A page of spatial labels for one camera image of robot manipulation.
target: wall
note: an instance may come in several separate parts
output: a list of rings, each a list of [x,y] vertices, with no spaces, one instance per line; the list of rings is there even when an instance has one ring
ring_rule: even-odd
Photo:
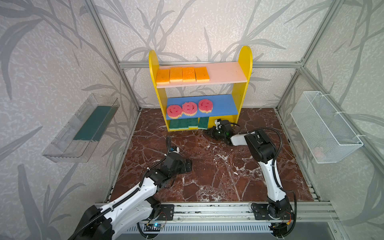
[[[95,0],[120,61],[300,61],[331,0]],[[142,107],[158,107],[148,69],[125,69]],[[293,69],[254,69],[244,106],[274,107]],[[231,93],[232,85],[168,91],[169,97]]]
[[[82,1],[1,1],[0,15],[0,239],[67,239],[104,201],[137,112]],[[91,159],[43,157],[91,93],[121,104]]]
[[[317,81],[383,152],[384,1],[345,1],[308,61]],[[351,240],[382,239],[384,178],[361,150],[317,164],[290,112],[303,91],[299,77],[279,110],[322,200],[330,200]]]

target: round pink sponge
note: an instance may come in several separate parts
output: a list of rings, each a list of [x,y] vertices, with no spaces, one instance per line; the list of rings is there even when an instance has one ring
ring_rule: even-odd
[[[179,105],[170,105],[167,107],[167,114],[172,119],[177,119],[183,115],[183,109]]]
[[[209,101],[208,99],[200,100],[199,102],[199,110],[202,113],[210,113],[212,112],[212,109],[214,108],[214,104]]]
[[[183,113],[187,116],[193,116],[197,113],[197,104],[194,102],[186,102],[183,104]]]

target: white wire mesh basket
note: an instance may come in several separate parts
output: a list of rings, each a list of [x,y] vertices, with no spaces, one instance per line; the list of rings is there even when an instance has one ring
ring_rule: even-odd
[[[363,146],[340,112],[319,91],[303,92],[291,116],[317,163],[338,162]]]

